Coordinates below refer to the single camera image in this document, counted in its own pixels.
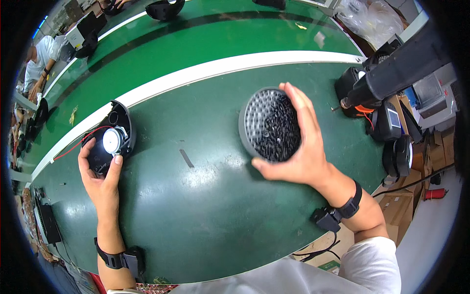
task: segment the red wire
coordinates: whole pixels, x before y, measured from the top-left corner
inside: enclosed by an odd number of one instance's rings
[[[367,120],[370,122],[370,125],[372,126],[372,130],[374,130],[374,125],[372,124],[372,121],[370,120],[370,118],[367,116],[365,112],[363,112],[363,114],[367,118]]]
[[[80,143],[82,143],[85,139],[87,139],[88,136],[90,136],[91,134],[93,134],[94,132],[96,132],[97,130],[99,130],[100,128],[104,128],[104,127],[110,127],[110,126],[97,127],[97,128],[94,129],[91,133],[89,133],[88,135],[86,135],[85,137],[83,137],[83,139],[81,139],[80,142],[77,143],[77,145],[73,146],[72,149],[68,150],[67,152],[65,152],[65,153],[62,154],[61,156],[57,156],[57,157],[54,158],[53,160],[56,161],[56,160],[59,159],[60,157],[66,155],[67,153],[69,153],[70,151],[72,151],[75,147],[77,147]]]

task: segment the white edge strip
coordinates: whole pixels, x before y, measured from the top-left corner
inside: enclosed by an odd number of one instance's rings
[[[362,55],[362,57],[366,57],[364,52],[362,52],[362,50],[359,48],[359,46],[357,46],[356,42],[354,42],[354,40],[351,38],[351,36],[344,31],[344,29],[339,25],[339,23],[337,23],[336,20],[332,17],[330,17],[330,19],[331,19],[332,22],[334,22],[338,26],[338,28],[346,35],[346,37],[348,37],[348,39],[351,40],[351,43],[354,44],[354,46],[356,46],[357,50]]]
[[[144,16],[144,15],[147,15],[147,13],[145,11],[143,12],[140,12],[139,14],[121,22],[120,24],[116,25],[115,27],[111,28],[109,31],[107,31],[106,33],[104,33],[103,35],[101,35],[99,38],[98,38],[98,42],[101,41],[102,39],[106,38],[107,36],[109,36],[111,33],[113,33],[114,31],[116,31],[117,29],[125,26],[126,24],[130,23],[130,22],[133,22],[134,20]],[[49,91],[52,89],[52,87],[55,85],[55,83],[59,80],[59,78],[69,69],[69,67],[71,67],[71,65],[76,62],[77,59],[76,58],[73,58],[69,64],[67,66],[65,66],[65,68],[57,75],[57,77],[55,78],[55,80],[52,81],[51,85],[49,86],[49,88],[47,88],[46,92],[44,93],[44,96],[43,97],[46,97],[49,93]]]
[[[301,63],[348,63],[361,64],[366,58],[362,56],[323,52],[323,51],[274,51],[261,52],[234,57],[227,57],[203,64],[194,65],[176,72],[169,73],[158,79],[143,84],[116,100],[126,107],[132,107],[147,99],[167,91],[188,85],[204,79],[217,77],[231,72],[239,72],[253,68],[267,67],[281,64]],[[79,136],[98,125],[111,110],[108,103],[78,123],[45,155],[32,173],[32,180],[53,160],[64,148]]]

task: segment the white t-shirt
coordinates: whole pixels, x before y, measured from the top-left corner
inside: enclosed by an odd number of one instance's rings
[[[395,243],[374,237],[351,246],[341,258],[338,276],[291,258],[236,276],[215,281],[180,285],[172,294],[311,294],[400,293],[401,279]],[[109,290],[111,293],[140,293]]]
[[[46,67],[51,55],[54,52],[54,39],[51,36],[44,36],[41,41],[36,44],[36,52],[38,54],[37,62],[30,60],[26,65],[26,74],[24,75],[24,92],[28,92],[34,82],[39,80],[41,74]]]

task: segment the white shirt sleeve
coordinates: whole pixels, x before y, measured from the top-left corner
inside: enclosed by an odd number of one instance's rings
[[[396,249],[395,242],[385,237],[358,242],[341,257],[338,275],[374,293],[400,293]]]

